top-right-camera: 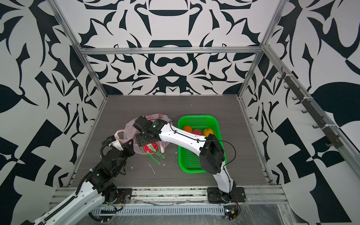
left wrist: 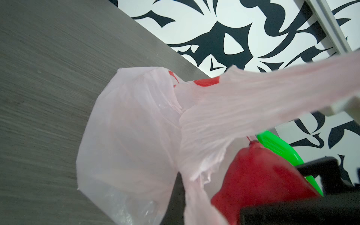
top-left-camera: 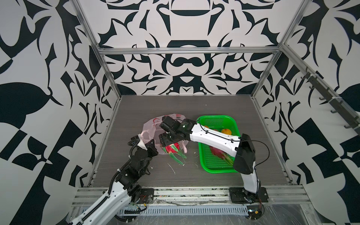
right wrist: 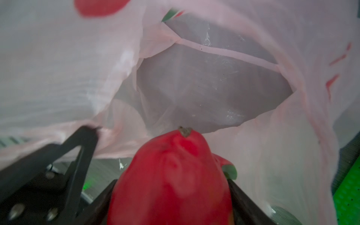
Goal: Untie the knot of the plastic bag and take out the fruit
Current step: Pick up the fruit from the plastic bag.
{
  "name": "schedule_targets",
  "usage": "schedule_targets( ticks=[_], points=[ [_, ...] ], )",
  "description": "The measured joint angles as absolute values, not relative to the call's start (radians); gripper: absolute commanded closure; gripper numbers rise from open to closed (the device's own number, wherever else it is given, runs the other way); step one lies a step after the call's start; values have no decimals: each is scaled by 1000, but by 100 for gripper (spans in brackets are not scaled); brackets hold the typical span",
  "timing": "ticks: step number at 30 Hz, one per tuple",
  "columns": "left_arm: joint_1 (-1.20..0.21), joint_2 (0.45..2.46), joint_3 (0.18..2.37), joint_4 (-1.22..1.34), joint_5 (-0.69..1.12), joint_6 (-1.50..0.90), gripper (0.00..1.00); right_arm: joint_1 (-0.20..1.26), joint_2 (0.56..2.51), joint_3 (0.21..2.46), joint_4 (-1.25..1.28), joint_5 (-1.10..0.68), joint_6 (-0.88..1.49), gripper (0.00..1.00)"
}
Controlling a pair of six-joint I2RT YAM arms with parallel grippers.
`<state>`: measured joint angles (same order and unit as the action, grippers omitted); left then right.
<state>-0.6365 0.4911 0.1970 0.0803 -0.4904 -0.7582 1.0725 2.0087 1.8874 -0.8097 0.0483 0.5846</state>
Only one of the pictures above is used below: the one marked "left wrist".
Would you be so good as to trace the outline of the green plastic perforated basket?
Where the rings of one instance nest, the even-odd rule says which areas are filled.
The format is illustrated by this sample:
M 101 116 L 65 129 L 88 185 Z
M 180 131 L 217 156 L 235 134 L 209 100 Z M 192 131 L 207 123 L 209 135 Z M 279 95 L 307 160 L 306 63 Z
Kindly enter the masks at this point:
M 283 157 L 293 166 L 304 164 L 304 161 L 292 146 L 270 131 L 264 131 L 256 136 L 257 140 L 273 153 Z

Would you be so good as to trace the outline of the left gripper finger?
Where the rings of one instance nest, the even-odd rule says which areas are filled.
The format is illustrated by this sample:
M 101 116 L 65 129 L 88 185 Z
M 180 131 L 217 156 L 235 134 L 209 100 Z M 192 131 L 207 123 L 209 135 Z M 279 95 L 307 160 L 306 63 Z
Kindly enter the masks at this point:
M 181 173 L 177 173 L 170 201 L 160 225 L 184 225 L 185 188 Z

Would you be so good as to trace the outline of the pink plastic bag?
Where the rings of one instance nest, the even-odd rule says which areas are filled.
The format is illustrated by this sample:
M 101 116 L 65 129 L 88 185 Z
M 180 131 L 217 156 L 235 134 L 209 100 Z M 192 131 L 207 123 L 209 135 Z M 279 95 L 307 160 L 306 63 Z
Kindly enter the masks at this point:
M 118 225 L 158 225 L 181 174 L 185 224 L 224 225 L 204 185 L 229 145 L 359 94 L 359 52 L 189 82 L 164 67 L 121 68 L 83 134 L 78 187 Z

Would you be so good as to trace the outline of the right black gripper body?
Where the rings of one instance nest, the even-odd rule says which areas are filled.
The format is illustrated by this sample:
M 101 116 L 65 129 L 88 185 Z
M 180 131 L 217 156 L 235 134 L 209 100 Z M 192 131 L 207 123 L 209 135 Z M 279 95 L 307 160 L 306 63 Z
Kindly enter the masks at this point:
M 324 157 L 296 166 L 304 176 L 321 178 L 324 196 L 280 202 L 240 211 L 242 225 L 358 225 L 360 223 L 360 187 L 340 177 L 338 161 Z

